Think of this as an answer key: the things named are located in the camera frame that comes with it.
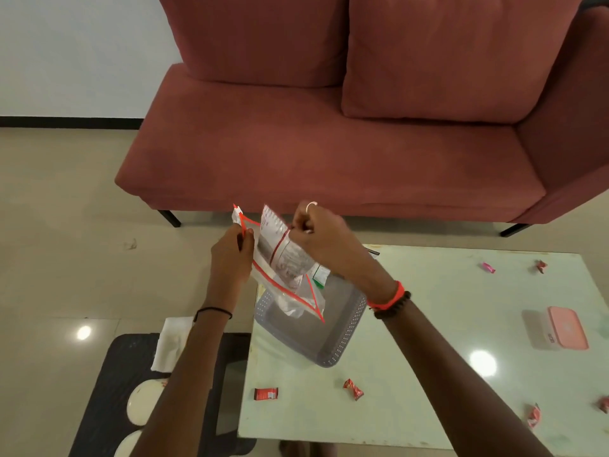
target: red wristband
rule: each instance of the red wristband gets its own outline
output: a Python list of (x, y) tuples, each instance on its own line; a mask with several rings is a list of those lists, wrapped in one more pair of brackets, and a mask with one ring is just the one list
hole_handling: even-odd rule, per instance
[(406, 293), (406, 290), (404, 290), (404, 286), (402, 285), (402, 283), (399, 280), (396, 282), (398, 283), (398, 291), (395, 292), (395, 295), (391, 300), (389, 300), (388, 303), (377, 305), (376, 303), (368, 301), (368, 306), (378, 311), (385, 311), (386, 309), (391, 308), (395, 304), (395, 302), (398, 301), (401, 297), (403, 297), (404, 293)]

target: plastic packet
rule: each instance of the plastic packet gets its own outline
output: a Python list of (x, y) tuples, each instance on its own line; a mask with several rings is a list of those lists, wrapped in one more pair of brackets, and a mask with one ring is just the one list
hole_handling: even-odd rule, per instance
[(284, 220), (265, 205), (258, 223), (235, 205), (232, 221), (244, 230), (254, 230), (251, 276), (273, 295), (278, 307), (292, 317), (308, 311), (324, 321), (325, 299), (311, 274), (317, 263), (289, 239), (289, 227)]

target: white cloth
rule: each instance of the white cloth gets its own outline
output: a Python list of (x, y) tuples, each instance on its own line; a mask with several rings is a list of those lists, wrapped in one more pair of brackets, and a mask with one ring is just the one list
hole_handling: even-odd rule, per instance
[(168, 317), (156, 344), (151, 370), (171, 372), (187, 345), (188, 334), (193, 327), (192, 317)]

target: pink lid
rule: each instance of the pink lid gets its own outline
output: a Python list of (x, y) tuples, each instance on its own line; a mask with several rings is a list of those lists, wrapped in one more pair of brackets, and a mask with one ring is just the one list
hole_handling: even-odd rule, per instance
[(575, 311), (569, 308), (548, 307), (547, 312), (560, 346), (568, 350), (590, 348), (582, 323), (579, 322)]

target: white table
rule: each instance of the white table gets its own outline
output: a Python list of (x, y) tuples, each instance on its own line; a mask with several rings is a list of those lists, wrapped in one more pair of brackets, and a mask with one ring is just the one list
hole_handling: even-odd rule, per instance
[[(485, 379), (516, 414), (538, 403), (534, 433), (563, 456), (609, 454), (609, 310), (582, 258), (571, 253), (368, 245), (413, 300), (468, 360), (483, 350), (496, 373)], [(535, 261), (548, 263), (544, 275)], [(483, 261), (495, 274), (479, 267)], [(574, 309), (590, 349), (543, 350), (527, 315), (549, 306)], [(351, 378), (365, 395), (342, 389)], [(279, 387), (279, 399), (254, 401), (253, 389)], [(366, 311), (341, 360), (321, 368), (254, 323), (239, 435), (248, 438), (450, 449), (415, 375), (384, 325)]]

